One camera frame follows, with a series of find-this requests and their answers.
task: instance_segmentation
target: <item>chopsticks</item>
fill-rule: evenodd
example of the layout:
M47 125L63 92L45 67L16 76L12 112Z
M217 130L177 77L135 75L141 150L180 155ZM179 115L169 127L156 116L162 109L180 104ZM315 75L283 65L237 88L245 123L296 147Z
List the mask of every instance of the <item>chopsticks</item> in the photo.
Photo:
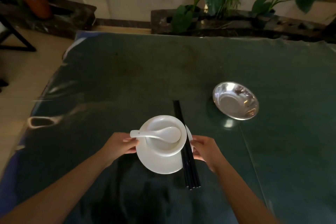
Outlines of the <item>chopsticks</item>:
M180 101L173 100L173 105L176 118L178 118L183 123L183 125L186 126L182 116ZM198 177L194 156L191 151L188 134L187 134L187 140L181 150L181 155L182 155L183 173L186 187L189 188L190 190L192 190L193 188L199 188L201 186L201 183Z

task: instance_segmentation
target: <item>table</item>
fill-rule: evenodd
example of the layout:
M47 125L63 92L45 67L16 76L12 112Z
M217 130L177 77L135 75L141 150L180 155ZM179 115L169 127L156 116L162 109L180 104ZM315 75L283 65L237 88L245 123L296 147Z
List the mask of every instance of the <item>table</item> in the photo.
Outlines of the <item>table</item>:
M29 128L16 154L16 203L47 187L116 131L173 115L179 99L193 134L220 150L285 223L333 223L336 174L334 47L269 39L103 34L69 51L32 116L56 124ZM260 103L232 124L212 103L214 86L235 81ZM196 162L201 189L182 171L159 175L136 154L98 177L65 223L237 223L216 177Z

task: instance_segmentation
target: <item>metal bowl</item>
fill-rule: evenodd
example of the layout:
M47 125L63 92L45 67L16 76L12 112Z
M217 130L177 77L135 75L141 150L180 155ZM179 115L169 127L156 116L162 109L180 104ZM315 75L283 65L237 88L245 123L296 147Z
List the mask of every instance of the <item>metal bowl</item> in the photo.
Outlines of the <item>metal bowl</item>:
M212 92L217 108L236 120L248 120L257 115L259 102L245 86L235 82L221 82Z

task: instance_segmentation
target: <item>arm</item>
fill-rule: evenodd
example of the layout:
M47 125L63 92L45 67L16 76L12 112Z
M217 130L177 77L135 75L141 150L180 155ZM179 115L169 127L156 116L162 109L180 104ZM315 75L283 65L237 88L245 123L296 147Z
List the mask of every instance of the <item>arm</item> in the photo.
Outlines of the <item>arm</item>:
M98 175L125 153L134 153L139 141L127 133L114 133L101 150L62 178L16 206L0 219L0 224L58 224L93 184Z
M224 158L214 139L192 136L194 158L203 160L219 179L239 224L273 224L279 221L251 191L240 175Z

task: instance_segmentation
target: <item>white saucer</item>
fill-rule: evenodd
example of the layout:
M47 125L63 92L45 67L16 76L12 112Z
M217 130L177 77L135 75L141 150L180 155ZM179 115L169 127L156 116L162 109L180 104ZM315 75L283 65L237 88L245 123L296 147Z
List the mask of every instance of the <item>white saucer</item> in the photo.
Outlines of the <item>white saucer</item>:
M140 130L145 130L148 126L148 122L145 122ZM189 140L192 140L193 137L191 135L190 130L188 127L185 127L187 130L187 134L189 137ZM172 174L174 172L179 171L182 169L182 156L181 152L178 152L175 155L163 157L159 154L155 153L146 142L145 137L138 137L137 138L140 142L136 146L136 153L141 161L141 163L147 167L150 171L153 171L158 174Z

